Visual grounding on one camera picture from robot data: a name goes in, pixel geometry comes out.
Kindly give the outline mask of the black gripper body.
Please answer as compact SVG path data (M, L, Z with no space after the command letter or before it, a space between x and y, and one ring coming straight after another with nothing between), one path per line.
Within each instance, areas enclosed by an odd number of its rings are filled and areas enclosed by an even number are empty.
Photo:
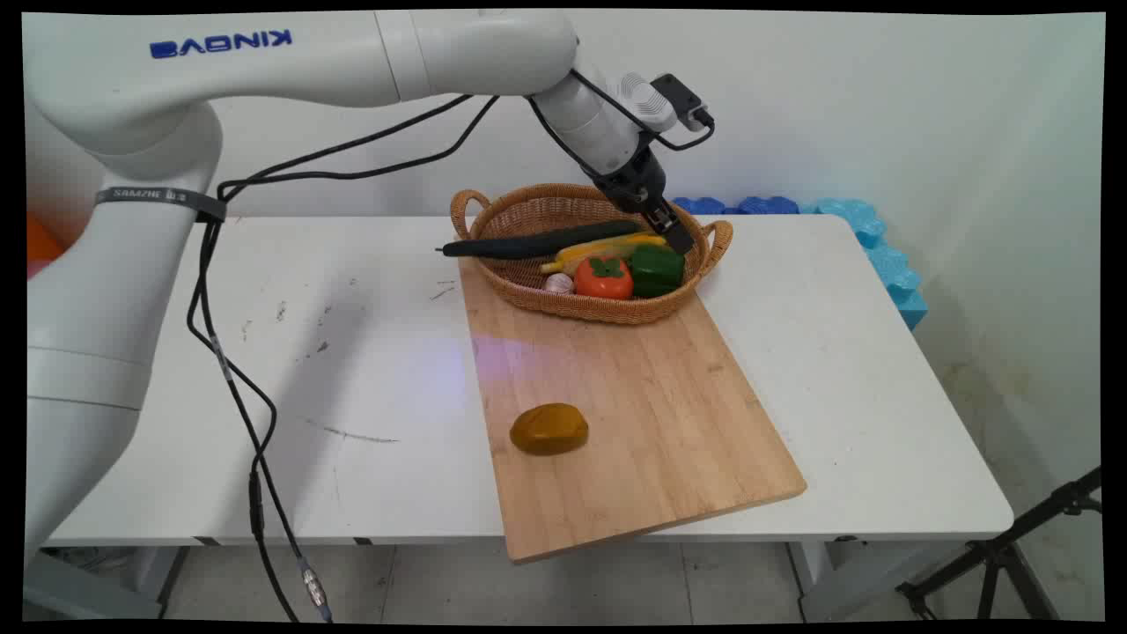
M635 155L612 173L594 175L593 184L629 214L653 214L663 209L666 175L651 148L637 148Z

